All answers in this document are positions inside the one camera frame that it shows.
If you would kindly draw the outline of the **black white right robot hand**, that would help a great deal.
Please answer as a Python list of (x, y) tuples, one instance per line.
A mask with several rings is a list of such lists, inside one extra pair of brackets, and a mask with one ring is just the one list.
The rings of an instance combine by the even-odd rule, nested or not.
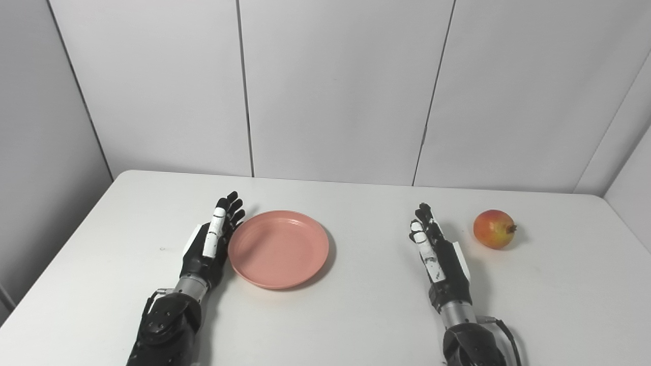
[(409, 238), (416, 244), (431, 283), (430, 302), (441, 313), (449, 303), (472, 304), (469, 270), (460, 244), (446, 239), (425, 202), (415, 211)]

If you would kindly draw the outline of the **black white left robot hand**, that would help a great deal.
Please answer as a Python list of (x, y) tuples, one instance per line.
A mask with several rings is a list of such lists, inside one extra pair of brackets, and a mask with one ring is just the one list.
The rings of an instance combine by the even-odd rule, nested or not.
[(181, 277), (200, 278), (209, 289), (219, 285), (230, 240), (246, 215), (242, 206), (243, 201), (237, 191), (219, 199), (211, 220), (198, 225), (186, 245)]

